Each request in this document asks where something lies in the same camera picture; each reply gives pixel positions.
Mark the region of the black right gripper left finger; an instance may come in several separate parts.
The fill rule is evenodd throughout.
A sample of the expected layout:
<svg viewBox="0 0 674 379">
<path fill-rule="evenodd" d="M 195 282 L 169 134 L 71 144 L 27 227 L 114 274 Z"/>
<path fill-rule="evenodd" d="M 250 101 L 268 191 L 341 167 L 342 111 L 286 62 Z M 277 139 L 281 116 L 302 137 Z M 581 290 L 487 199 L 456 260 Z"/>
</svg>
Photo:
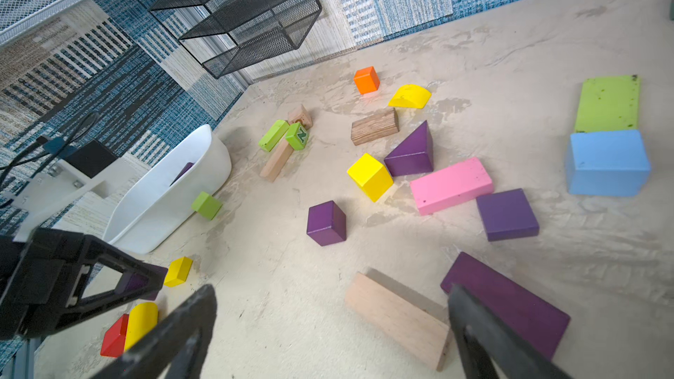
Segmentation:
<svg viewBox="0 0 674 379">
<path fill-rule="evenodd" d="M 152 331 L 96 373 L 96 378 L 199 378 L 212 341 L 217 298 L 210 284 L 195 291 Z"/>
</svg>

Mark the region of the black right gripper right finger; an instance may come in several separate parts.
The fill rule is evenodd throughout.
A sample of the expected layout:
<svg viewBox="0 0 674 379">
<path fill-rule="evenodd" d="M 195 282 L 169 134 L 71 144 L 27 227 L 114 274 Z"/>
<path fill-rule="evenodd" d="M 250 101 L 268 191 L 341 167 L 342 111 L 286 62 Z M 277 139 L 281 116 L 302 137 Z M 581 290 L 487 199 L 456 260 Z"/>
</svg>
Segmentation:
<svg viewBox="0 0 674 379">
<path fill-rule="evenodd" d="M 468 378 L 567 378 L 461 285 L 449 293 L 449 323 Z"/>
</svg>

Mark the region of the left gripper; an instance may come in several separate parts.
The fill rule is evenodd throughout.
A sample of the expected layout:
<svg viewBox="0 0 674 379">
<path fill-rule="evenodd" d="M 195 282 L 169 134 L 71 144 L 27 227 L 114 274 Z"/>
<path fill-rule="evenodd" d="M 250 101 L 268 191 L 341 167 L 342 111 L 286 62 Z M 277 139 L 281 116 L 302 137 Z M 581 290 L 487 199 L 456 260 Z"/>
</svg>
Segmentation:
<svg viewBox="0 0 674 379">
<path fill-rule="evenodd" d="M 112 289 L 86 297 L 96 265 L 119 279 Z M 3 237 L 1 338 L 51 335 L 134 300 L 149 300 L 167 274 L 89 234 L 39 228 L 23 243 Z"/>
</svg>

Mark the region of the purple cube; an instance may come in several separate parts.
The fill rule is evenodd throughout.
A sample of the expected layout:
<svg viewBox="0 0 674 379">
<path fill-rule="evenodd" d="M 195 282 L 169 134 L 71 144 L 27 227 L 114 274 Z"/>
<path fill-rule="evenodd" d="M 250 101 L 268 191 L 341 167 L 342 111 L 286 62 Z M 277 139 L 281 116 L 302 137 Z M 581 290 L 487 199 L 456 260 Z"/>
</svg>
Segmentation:
<svg viewBox="0 0 674 379">
<path fill-rule="evenodd" d="M 166 271 L 160 270 L 159 276 L 161 277 L 161 280 L 164 279 L 165 275 Z M 119 282 L 115 287 L 114 292 L 116 294 L 121 294 L 126 291 L 136 291 L 137 289 L 145 287 L 147 285 L 147 281 L 148 281 L 147 277 L 144 277 L 143 275 L 124 273 L 121 279 L 119 279 Z M 159 291 L 155 291 L 154 293 L 143 296 L 140 299 L 147 301 L 154 301 L 158 297 L 158 294 Z"/>
</svg>

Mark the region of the purple short cylinder block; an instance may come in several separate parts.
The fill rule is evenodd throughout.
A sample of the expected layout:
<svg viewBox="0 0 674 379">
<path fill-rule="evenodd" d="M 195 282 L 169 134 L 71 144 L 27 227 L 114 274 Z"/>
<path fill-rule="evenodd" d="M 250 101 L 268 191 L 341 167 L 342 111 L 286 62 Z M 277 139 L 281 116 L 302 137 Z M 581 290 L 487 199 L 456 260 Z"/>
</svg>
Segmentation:
<svg viewBox="0 0 674 379">
<path fill-rule="evenodd" d="M 193 162 L 186 163 L 171 184 L 177 182 L 185 173 L 187 173 L 193 167 L 193 165 L 194 165 Z"/>
</svg>

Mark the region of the purple cube block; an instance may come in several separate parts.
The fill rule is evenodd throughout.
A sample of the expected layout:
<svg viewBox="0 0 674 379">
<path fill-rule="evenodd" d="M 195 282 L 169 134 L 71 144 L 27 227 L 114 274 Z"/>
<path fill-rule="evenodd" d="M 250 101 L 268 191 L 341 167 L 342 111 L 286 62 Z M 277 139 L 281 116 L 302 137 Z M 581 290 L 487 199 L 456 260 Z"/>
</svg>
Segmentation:
<svg viewBox="0 0 674 379">
<path fill-rule="evenodd" d="M 335 201 L 314 205 L 308 211 L 306 234 L 321 247 L 347 240 L 347 217 Z"/>
</svg>

